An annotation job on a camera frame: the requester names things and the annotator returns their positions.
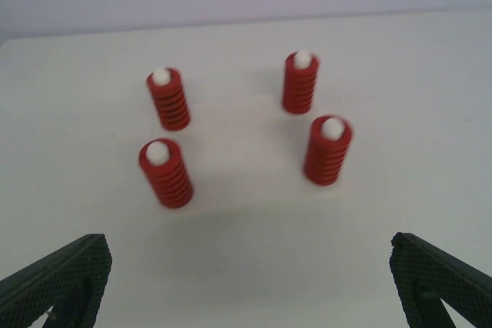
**white ball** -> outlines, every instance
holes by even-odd
[[[171,72],[167,69],[158,68],[152,74],[152,81],[157,86],[165,86],[171,82]]]
[[[169,147],[162,141],[154,141],[147,146],[145,156],[153,166],[163,165],[169,160]]]
[[[336,141],[345,132],[345,123],[336,117],[328,118],[321,126],[321,133],[326,138]]]
[[[294,55],[294,68],[306,69],[311,65],[313,55],[307,50],[300,50]]]

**spring coil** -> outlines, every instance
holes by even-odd
[[[168,146],[169,159],[162,165],[152,165],[147,158],[147,148],[152,142],[160,141]],[[165,207],[179,208],[193,198],[191,184],[185,162],[178,143],[167,138],[159,138],[146,144],[138,155],[141,169],[144,171],[159,202]]]
[[[282,106],[291,114],[304,114],[311,109],[319,59],[312,55],[311,65],[297,69],[294,66],[295,55],[292,53],[285,60]]]
[[[323,123],[332,117],[343,121],[345,126],[343,134],[336,141],[326,138],[321,130]],[[343,118],[333,115],[316,118],[311,125],[311,134],[304,160],[306,177],[321,186],[336,182],[350,147],[352,135],[350,123]]]
[[[156,85],[153,74],[150,74],[147,77],[147,86],[162,127],[168,131],[180,131],[190,123],[190,113],[179,71],[167,69],[171,75],[169,83],[163,86]]]

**black plastic part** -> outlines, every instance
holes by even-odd
[[[413,234],[391,243],[390,268],[411,328],[455,328],[441,299],[475,327],[492,327],[492,278]]]
[[[88,234],[0,281],[0,327],[92,328],[111,270],[103,234]]]

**red spring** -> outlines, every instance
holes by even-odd
[[[169,131],[179,131],[190,123],[190,113],[179,71],[173,68],[167,68],[167,71],[170,74],[168,83],[155,84],[152,78],[154,74],[151,74],[147,77],[147,86],[162,127]]]
[[[161,165],[155,165],[148,159],[148,148],[156,141],[167,145],[168,148],[168,159]],[[178,143],[167,138],[159,138],[149,142],[140,150],[138,161],[162,205],[178,208],[183,207],[191,200],[193,186]]]
[[[329,118],[338,118],[344,128],[341,136],[332,140],[323,133],[323,123]],[[345,155],[352,140],[352,128],[348,121],[333,115],[316,118],[311,125],[311,136],[304,161],[304,174],[321,186],[337,181],[344,163]]]
[[[289,113],[304,114],[311,109],[319,60],[316,55],[311,55],[311,65],[305,69],[297,69],[294,66],[295,55],[296,53],[292,53],[285,60],[282,106]]]

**white table surface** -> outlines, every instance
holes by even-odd
[[[405,327],[388,266],[411,232],[492,274],[492,12],[327,18],[7,41],[0,48],[0,278],[88,233],[114,258],[99,327]],[[313,111],[284,59],[321,59]],[[193,122],[145,85],[182,72]],[[341,182],[300,166],[310,120],[354,126]],[[170,136],[196,193],[160,207],[138,167]]]

